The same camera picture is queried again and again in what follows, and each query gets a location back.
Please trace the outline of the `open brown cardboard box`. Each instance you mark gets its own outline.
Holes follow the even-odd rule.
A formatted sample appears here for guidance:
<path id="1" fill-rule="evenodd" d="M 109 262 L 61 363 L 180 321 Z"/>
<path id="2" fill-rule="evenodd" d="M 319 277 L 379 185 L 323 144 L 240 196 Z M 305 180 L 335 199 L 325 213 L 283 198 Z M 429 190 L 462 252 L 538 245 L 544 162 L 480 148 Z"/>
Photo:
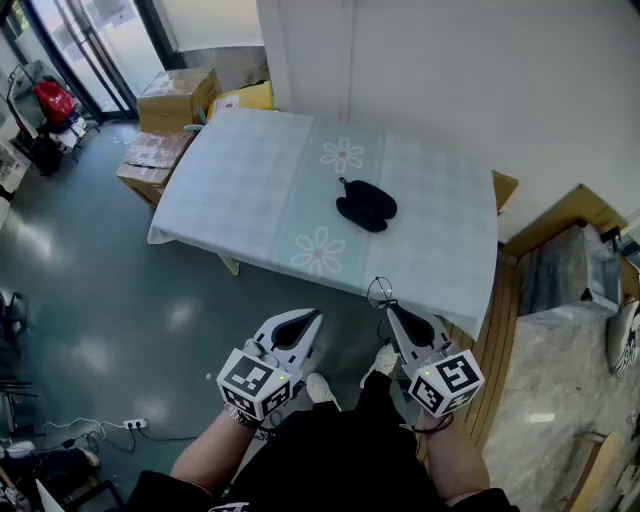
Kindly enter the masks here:
<path id="1" fill-rule="evenodd" d="M 628 222 L 586 185 L 579 184 L 529 226 L 503 245 L 502 251 L 519 258 L 574 224 L 591 224 L 600 233 L 623 230 Z"/>

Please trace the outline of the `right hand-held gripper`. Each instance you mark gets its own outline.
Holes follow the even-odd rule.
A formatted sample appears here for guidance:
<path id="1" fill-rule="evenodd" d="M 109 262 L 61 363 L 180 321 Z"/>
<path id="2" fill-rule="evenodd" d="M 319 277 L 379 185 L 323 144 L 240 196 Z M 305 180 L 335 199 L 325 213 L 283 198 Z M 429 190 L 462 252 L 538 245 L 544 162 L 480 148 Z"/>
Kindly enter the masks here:
<path id="1" fill-rule="evenodd" d="M 409 395 L 434 418 L 441 418 L 469 403 L 484 385 L 484 376 L 470 349 L 449 343 L 422 362 L 415 361 L 414 347 L 435 349 L 446 343 L 446 329 L 431 315 L 419 317 L 399 305 L 387 307 L 387 318 L 406 363 Z"/>

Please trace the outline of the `teal plastic frame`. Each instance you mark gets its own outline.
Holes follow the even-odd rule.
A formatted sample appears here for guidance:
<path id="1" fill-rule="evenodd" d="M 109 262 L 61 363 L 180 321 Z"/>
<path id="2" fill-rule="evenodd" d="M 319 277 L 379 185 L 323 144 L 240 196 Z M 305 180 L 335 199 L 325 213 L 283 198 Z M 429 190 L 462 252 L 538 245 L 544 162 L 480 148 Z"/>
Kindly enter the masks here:
<path id="1" fill-rule="evenodd" d="M 199 103 L 196 104 L 197 119 L 194 123 L 184 126 L 185 132 L 200 132 L 208 123 L 207 116 Z"/>

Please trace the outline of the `light blue floral tablecloth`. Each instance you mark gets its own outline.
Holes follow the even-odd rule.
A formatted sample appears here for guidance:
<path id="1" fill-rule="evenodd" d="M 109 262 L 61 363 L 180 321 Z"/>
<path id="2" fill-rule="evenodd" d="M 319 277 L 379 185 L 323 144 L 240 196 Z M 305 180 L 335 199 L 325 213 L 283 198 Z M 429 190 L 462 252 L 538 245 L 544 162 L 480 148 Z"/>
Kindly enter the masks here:
<path id="1" fill-rule="evenodd" d="M 338 212 L 340 177 L 396 201 L 385 231 L 370 233 Z M 231 109 L 184 153 L 148 240 L 180 241 L 359 295 L 386 277 L 403 307 L 477 337 L 497 262 L 493 177 L 421 139 Z"/>

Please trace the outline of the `person's white shoe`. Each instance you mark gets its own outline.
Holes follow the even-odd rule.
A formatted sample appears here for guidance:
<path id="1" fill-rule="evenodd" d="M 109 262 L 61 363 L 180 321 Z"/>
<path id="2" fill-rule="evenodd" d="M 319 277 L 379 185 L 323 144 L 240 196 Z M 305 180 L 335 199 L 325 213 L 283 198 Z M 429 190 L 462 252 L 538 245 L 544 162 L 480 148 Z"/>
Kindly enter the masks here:
<path id="1" fill-rule="evenodd" d="M 334 414 L 342 411 L 327 380 L 319 373 L 311 373 L 307 376 L 306 392 L 313 403 L 314 413 Z"/>
<path id="2" fill-rule="evenodd" d="M 373 372 L 379 372 L 385 376 L 389 376 L 395 369 L 398 360 L 398 353 L 392 344 L 384 345 L 376 354 L 375 360 L 369 370 L 360 380 L 360 388 L 365 387 L 367 378 Z"/>

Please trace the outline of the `red bag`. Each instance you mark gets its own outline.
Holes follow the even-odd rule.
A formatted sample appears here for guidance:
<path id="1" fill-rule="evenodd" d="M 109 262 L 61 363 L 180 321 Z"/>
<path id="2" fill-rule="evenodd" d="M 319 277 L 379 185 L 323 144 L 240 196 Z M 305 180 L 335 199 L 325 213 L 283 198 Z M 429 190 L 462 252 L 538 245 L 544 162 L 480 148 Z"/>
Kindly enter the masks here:
<path id="1" fill-rule="evenodd" d="M 64 123 L 73 113 L 73 98 L 53 81 L 40 81 L 34 93 L 46 120 L 53 124 Z"/>

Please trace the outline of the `person's left forearm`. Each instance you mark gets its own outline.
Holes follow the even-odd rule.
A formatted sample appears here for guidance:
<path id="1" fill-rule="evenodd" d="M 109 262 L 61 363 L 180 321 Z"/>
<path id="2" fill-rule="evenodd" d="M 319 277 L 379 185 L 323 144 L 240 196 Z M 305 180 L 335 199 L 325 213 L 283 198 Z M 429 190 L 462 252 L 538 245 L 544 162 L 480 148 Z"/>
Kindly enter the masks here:
<path id="1" fill-rule="evenodd" d="M 236 475 L 257 429 L 224 409 L 174 463 L 170 476 L 220 497 Z"/>

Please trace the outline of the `person's right forearm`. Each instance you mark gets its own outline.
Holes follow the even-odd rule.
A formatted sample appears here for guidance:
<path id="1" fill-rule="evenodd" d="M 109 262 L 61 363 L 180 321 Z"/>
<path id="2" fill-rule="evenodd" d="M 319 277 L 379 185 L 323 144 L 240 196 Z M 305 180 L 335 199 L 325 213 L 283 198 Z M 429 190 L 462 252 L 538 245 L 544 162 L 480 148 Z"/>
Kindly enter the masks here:
<path id="1" fill-rule="evenodd" d="M 444 503 L 457 503 L 490 488 L 486 464 L 463 423 L 421 435 L 435 489 Z"/>

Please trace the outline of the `yellow padded package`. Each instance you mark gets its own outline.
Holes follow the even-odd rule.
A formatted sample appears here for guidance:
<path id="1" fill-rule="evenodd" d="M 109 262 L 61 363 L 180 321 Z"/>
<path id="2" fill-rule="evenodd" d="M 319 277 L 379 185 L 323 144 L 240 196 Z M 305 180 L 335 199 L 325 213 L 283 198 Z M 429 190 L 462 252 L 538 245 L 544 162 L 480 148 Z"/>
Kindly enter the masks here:
<path id="1" fill-rule="evenodd" d="M 273 91 L 269 80 L 217 96 L 207 111 L 210 121 L 217 113 L 228 109 L 273 110 Z"/>

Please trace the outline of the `person's left white shoe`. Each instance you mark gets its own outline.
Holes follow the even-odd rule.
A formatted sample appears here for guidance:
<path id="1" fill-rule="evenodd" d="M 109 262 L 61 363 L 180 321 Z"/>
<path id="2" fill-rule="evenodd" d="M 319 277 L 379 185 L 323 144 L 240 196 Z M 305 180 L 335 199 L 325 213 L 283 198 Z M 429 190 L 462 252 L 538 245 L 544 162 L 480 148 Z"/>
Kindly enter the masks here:
<path id="1" fill-rule="evenodd" d="M 313 403 L 314 413 L 334 414 L 342 411 L 327 380 L 319 373 L 311 373 L 307 376 L 306 392 Z"/>

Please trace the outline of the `black chair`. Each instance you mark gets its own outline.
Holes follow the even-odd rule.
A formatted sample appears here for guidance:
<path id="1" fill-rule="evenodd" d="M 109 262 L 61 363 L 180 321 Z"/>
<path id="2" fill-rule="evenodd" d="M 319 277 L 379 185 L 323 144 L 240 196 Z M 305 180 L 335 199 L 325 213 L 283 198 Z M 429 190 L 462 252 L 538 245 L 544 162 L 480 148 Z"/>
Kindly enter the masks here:
<path id="1" fill-rule="evenodd" d="M 6 302 L 0 293 L 0 342 L 7 348 L 0 347 L 0 351 L 13 351 L 21 355 L 19 340 L 27 331 L 26 298 L 19 292 L 13 292 Z"/>

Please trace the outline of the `taped flat cardboard box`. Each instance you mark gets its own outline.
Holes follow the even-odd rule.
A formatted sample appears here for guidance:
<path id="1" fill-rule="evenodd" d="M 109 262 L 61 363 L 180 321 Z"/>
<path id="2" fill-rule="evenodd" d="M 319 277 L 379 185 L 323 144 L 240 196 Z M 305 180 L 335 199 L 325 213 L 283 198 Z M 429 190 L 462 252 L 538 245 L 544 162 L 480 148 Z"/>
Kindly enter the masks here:
<path id="1" fill-rule="evenodd" d="M 116 176 L 151 208 L 156 208 L 180 159 L 195 138 L 192 132 L 140 132 Z"/>

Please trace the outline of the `white black-patterned bag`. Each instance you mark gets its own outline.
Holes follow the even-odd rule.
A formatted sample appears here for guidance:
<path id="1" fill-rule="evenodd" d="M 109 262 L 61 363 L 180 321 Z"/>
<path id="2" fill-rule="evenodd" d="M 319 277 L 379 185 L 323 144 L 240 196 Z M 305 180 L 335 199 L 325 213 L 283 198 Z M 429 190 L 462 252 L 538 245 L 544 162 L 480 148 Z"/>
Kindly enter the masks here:
<path id="1" fill-rule="evenodd" d="M 610 372 L 625 375 L 640 357 L 640 301 L 625 304 L 607 321 L 607 360 Z"/>

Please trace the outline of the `person's right white shoe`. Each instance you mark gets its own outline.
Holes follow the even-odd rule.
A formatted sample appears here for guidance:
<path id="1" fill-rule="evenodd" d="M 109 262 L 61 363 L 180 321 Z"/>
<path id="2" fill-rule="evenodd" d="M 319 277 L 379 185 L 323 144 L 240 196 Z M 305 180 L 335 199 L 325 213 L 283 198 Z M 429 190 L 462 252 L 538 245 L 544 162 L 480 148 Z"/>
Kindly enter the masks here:
<path id="1" fill-rule="evenodd" d="M 389 376 L 395 369 L 398 360 L 398 353 L 392 344 L 384 345 L 376 354 L 375 360 L 369 370 L 360 380 L 360 388 L 365 387 L 367 378 L 373 372 L 379 372 L 385 376 Z"/>

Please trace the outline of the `black pouch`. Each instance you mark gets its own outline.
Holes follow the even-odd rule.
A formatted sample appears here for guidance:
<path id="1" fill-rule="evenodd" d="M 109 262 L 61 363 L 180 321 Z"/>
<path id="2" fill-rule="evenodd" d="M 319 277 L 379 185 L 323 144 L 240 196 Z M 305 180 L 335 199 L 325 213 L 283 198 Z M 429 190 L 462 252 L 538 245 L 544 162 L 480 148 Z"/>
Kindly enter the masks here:
<path id="1" fill-rule="evenodd" d="M 387 221 L 398 211 L 396 201 L 380 188 L 362 181 L 339 178 L 344 196 L 336 199 L 338 212 L 349 221 L 370 233 L 387 229 Z"/>

